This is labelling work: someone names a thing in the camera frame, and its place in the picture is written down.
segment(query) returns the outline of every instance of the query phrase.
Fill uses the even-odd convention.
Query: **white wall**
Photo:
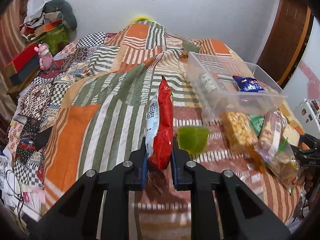
[[[319,20],[314,18],[310,38],[301,60],[311,69],[318,79],[320,79],[319,49],[320,24]],[[308,99],[308,81],[309,79],[302,72],[298,65],[289,82],[284,87],[284,92],[288,95],[287,103],[291,110],[294,110],[303,99]]]
[[[77,39],[95,32],[118,32],[146,14],[171,32],[223,41],[245,61],[256,61],[275,19],[279,0],[67,0],[78,21]],[[28,9],[43,0],[32,0]]]

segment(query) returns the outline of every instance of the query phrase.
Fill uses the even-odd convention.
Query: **metal screw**
[[[233,172],[231,170],[226,170],[223,172],[223,175],[228,178],[231,178],[233,176]]]
[[[187,166],[188,166],[189,168],[193,168],[193,167],[196,166],[196,163],[195,163],[194,161],[187,161]]]
[[[122,164],[124,167],[129,168],[132,165],[132,161],[124,161]]]
[[[96,174],[96,171],[95,170],[88,170],[85,174],[88,177],[93,177]]]

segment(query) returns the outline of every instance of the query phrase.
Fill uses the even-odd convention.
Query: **pink bear figurine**
[[[39,44],[39,47],[35,47],[35,51],[39,55],[39,64],[42,71],[47,71],[52,63],[52,54],[49,51],[49,46],[46,43]]]

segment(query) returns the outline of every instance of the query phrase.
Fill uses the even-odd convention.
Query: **brown door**
[[[279,85],[297,60],[310,20],[310,8],[301,0],[280,0],[276,19],[258,65]]]

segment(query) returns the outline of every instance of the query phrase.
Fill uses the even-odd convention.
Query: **bedspread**
[[[20,169],[28,168],[30,156],[42,158],[36,169],[41,170],[47,209],[88,169],[111,170],[140,148],[148,104],[163,75],[172,89],[174,132],[184,125],[210,129],[206,152],[193,159],[210,170],[234,171],[283,222],[290,219],[300,188],[290,196],[269,173],[256,171],[248,154],[233,155],[218,120],[203,122],[199,100],[185,78],[186,51],[238,57],[220,41],[182,38],[150,21],[117,34],[85,36],[54,57],[51,73],[37,77],[22,97],[20,114],[27,119],[15,128],[20,137],[33,138],[52,127],[40,153],[21,148],[20,141],[14,155]],[[245,67],[237,71],[246,73]],[[300,129],[289,107],[282,108]],[[190,193],[174,190],[169,167],[164,173],[167,189],[161,196],[149,184],[143,192],[129,193],[130,239],[190,239]]]

